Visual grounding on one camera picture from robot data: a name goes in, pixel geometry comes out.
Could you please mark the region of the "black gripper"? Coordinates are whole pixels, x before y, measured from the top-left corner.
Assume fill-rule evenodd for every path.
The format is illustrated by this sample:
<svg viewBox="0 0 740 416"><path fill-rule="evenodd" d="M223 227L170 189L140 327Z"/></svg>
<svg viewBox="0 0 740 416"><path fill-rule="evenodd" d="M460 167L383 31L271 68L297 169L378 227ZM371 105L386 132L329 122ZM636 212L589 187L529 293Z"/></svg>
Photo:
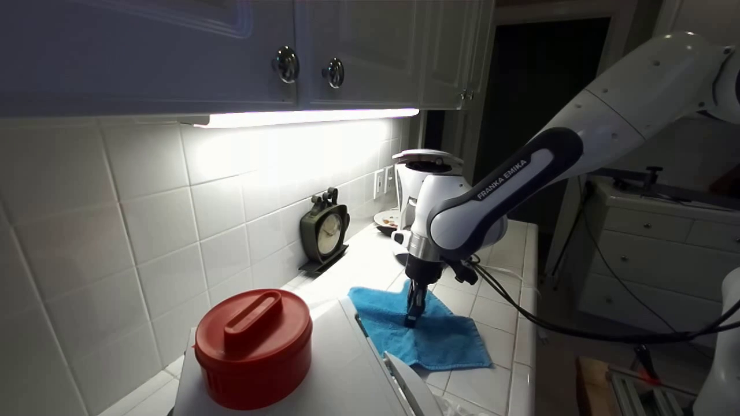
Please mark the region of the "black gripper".
<svg viewBox="0 0 740 416"><path fill-rule="evenodd" d="M426 312L428 285L434 285L441 278L441 264L407 256L404 275L409 278L404 327L414 329Z"/></svg>

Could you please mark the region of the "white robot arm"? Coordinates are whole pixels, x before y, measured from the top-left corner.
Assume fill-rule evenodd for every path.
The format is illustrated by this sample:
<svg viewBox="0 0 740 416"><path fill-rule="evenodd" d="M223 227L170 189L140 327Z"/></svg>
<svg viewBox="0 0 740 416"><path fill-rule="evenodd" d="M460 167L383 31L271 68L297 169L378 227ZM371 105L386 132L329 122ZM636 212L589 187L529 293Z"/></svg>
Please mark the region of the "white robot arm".
<svg viewBox="0 0 740 416"><path fill-rule="evenodd" d="M409 278L404 323L426 312L426 291L443 265L460 270L478 247L504 234L504 217L552 182L591 174L648 144L670 122L703 114L737 122L740 50L678 31L622 55L564 105L520 150L468 186L429 162L407 231Z"/></svg>

